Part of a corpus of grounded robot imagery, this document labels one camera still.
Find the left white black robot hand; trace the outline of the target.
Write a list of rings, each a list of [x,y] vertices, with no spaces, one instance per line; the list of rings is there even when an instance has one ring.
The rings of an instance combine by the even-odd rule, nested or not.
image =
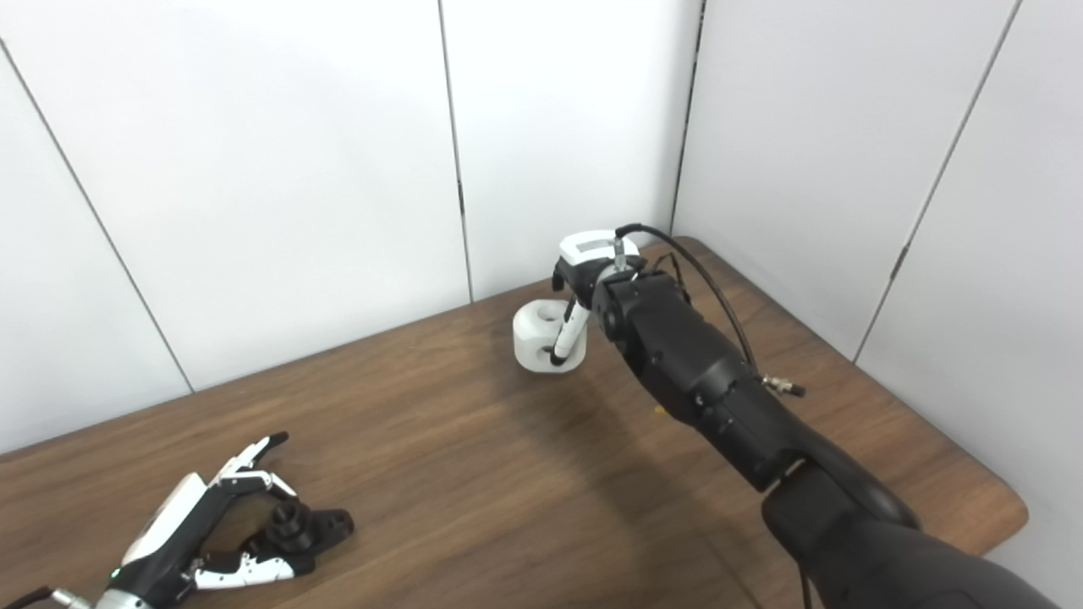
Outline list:
[[[243,589],[306,574],[282,557],[259,558],[255,552],[203,555],[204,543],[235,502],[266,492],[282,500],[297,497],[278,475],[258,468],[272,448],[288,440],[273,433],[244,448],[204,481],[186,475],[159,506],[113,571],[97,608],[175,608],[197,592]]]

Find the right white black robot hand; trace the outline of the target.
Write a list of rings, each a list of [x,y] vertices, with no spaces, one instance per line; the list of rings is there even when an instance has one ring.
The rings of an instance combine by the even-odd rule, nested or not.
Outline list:
[[[627,238],[616,238],[613,230],[575,233],[558,243],[558,259],[552,274],[552,290],[571,290],[561,327],[550,350],[550,363],[564,366],[572,349],[584,334],[592,315],[592,300],[599,282],[614,273],[639,271],[645,258]]]

